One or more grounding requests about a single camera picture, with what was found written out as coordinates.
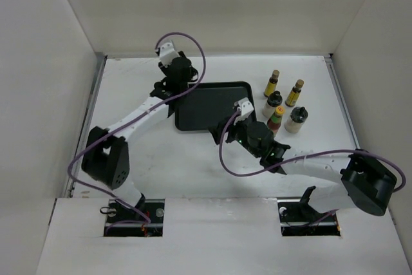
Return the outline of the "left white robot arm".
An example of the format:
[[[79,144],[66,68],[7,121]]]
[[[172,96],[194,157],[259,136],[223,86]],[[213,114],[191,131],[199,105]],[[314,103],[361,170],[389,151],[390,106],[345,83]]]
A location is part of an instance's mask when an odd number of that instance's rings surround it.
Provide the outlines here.
[[[144,103],[109,127],[91,129],[86,144],[91,149],[83,155],[81,163],[89,177],[125,202],[122,214],[133,223],[144,217],[145,198],[132,180],[129,145],[155,124],[168,119],[198,78],[198,71],[182,51],[161,57],[158,66],[164,78],[154,84]]]

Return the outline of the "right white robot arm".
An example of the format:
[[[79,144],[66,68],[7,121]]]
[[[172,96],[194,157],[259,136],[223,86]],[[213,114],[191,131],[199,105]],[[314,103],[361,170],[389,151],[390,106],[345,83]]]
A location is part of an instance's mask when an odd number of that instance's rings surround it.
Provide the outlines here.
[[[216,145],[237,142],[258,159],[255,174],[302,175],[327,181],[325,187],[309,185],[299,202],[300,216],[308,221],[332,210],[358,208],[383,216],[397,191],[397,178],[389,162],[361,149],[338,149],[313,153],[294,149],[274,139],[263,122],[230,118],[209,128]]]

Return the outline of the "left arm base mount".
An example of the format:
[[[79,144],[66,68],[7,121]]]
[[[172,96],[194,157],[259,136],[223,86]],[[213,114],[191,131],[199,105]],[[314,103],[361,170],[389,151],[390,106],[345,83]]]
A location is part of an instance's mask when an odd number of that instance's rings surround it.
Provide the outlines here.
[[[100,214],[105,216],[105,237],[162,237],[165,218],[165,200],[148,199],[142,204],[141,214],[125,208],[115,200],[110,200],[107,206],[100,208]]]

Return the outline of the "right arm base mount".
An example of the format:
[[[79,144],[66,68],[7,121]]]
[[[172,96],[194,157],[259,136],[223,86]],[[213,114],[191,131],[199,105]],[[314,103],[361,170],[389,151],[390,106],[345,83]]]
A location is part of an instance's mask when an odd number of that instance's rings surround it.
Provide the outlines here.
[[[281,234],[290,236],[340,236],[336,211],[318,213],[298,200],[277,201]]]

